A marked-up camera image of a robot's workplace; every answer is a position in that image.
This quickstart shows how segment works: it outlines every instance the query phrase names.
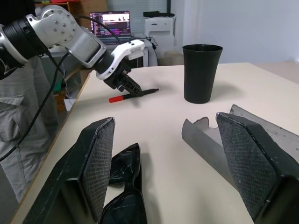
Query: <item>laptop screen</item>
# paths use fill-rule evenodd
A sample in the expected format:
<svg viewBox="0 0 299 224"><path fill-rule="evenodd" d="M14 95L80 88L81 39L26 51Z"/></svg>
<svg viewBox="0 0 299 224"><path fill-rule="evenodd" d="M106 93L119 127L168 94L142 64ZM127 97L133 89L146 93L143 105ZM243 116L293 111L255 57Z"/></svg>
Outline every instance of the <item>laptop screen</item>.
<svg viewBox="0 0 299 224"><path fill-rule="evenodd" d="M90 18L99 20L119 37L131 36L130 12L90 12ZM91 21L92 32L98 37L113 37L109 31Z"/></svg>

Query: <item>gray pants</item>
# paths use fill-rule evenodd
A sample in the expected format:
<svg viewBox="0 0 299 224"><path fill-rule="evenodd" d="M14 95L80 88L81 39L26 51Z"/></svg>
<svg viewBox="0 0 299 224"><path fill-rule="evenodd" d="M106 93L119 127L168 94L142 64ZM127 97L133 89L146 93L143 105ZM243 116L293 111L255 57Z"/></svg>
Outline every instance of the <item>gray pants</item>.
<svg viewBox="0 0 299 224"><path fill-rule="evenodd" d="M38 57L0 81L0 157L25 133L49 88ZM27 137L1 162L18 201L45 159L56 128L57 112L51 95Z"/></svg>

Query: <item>black cup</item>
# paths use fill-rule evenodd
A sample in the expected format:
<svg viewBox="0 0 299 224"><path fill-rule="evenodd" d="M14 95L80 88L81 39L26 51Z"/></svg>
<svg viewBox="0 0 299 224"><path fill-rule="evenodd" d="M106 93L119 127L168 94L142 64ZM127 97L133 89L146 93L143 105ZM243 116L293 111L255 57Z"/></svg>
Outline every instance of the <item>black cup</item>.
<svg viewBox="0 0 299 224"><path fill-rule="evenodd" d="M206 44L192 44L183 47L185 100L194 104L204 104L210 101L222 50L223 47Z"/></svg>

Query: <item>marker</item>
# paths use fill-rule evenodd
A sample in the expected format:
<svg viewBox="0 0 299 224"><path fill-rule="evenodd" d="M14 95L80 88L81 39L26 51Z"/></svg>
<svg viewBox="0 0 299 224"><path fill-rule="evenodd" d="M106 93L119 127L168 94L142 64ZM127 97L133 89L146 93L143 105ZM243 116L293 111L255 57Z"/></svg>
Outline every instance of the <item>marker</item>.
<svg viewBox="0 0 299 224"><path fill-rule="evenodd" d="M157 92L159 89L150 89L150 90L144 90L142 91L143 95L149 95L149 94L152 94L152 93L155 93ZM109 102L110 103L115 103L115 102L118 102L118 101L122 101L122 100L125 100L125 99L131 99L131 98L134 98L136 96L133 96L131 94L127 94L127 95L123 95L123 96L119 96L119 97L112 97L109 99Z"/></svg>

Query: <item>white table surface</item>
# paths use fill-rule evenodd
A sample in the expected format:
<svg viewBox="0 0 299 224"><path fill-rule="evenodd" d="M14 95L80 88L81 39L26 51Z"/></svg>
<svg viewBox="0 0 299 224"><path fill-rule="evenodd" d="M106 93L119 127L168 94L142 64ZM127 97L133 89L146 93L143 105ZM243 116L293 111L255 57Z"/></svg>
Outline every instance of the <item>white table surface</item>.
<svg viewBox="0 0 299 224"><path fill-rule="evenodd" d="M110 104L120 93L92 73L12 223L28 213L55 163L90 123L115 117L113 155L138 142L143 195L149 224L252 224L239 193L181 137L183 122L209 117L232 104L299 134L299 85L249 63L220 64L212 99L204 105L183 97L184 67L134 69L143 89L160 91ZM120 190L108 188L106 203Z"/></svg>

